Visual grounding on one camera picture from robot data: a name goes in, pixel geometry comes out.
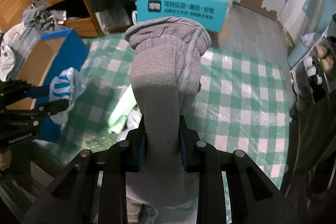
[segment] blue cardboard box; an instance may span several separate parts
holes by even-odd
[[[167,16],[186,17],[201,23],[209,31],[221,32],[227,1],[223,0],[137,0],[137,20]]]
[[[41,36],[28,58],[22,65],[17,79],[25,79],[35,86],[50,85],[52,79],[73,67],[80,71],[89,50],[74,29]],[[48,102],[47,97],[35,100],[25,98],[10,106],[11,109],[32,109],[35,105]],[[40,140],[56,141],[60,136],[61,125],[47,117],[42,125]]]

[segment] checkered pattern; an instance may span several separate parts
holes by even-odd
[[[67,164],[84,141],[105,136],[107,119],[130,84],[134,52],[122,35],[91,39],[81,72],[89,84],[76,101],[56,144],[40,142]],[[202,88],[185,116],[189,128],[219,150],[241,149],[279,188],[285,170],[289,110],[282,70],[241,54],[209,49],[201,58]]]

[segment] black logo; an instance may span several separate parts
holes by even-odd
[[[160,0],[149,0],[148,1],[148,11],[151,13],[161,12],[161,1]]]

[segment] wooden floor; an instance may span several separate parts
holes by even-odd
[[[290,109],[296,102],[291,88],[287,55],[289,43],[277,22],[234,4],[226,19],[227,39],[212,41],[212,47],[260,58],[282,67]]]

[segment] silver rivet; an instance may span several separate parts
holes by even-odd
[[[129,142],[127,140],[122,140],[119,142],[120,147],[127,147],[129,145]]]
[[[207,145],[207,143],[206,143],[205,141],[198,141],[198,142],[196,143],[196,145],[197,145],[198,147],[205,147],[205,146]]]
[[[83,149],[83,150],[80,152],[80,154],[81,154],[82,157],[86,157],[86,156],[88,156],[89,153],[90,153],[90,150],[89,150],[89,149]]]
[[[243,150],[236,150],[236,156],[242,158],[245,156],[245,152]]]

